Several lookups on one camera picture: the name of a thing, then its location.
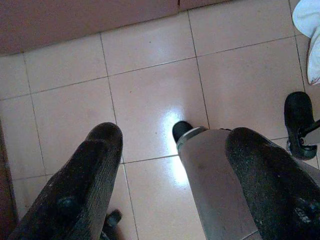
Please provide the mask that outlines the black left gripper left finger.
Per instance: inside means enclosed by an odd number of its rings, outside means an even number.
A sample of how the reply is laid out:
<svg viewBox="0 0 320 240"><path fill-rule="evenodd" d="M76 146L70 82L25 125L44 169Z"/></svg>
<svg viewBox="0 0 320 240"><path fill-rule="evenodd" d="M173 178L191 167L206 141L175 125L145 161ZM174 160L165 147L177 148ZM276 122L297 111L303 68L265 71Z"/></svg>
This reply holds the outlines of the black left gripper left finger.
<svg viewBox="0 0 320 240"><path fill-rule="evenodd" d="M44 186L10 234L11 240L114 240L119 211L108 213L120 166L123 134L95 126Z"/></svg>

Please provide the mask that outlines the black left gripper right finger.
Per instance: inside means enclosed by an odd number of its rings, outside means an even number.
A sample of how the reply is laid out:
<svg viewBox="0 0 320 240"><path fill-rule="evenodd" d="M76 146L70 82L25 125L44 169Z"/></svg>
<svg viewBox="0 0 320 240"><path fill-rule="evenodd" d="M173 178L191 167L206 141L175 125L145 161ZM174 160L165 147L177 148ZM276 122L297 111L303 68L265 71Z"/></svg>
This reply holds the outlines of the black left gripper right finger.
<svg viewBox="0 0 320 240"><path fill-rule="evenodd" d="M264 240L320 238L320 171L245 127L230 131L227 159Z"/></svg>

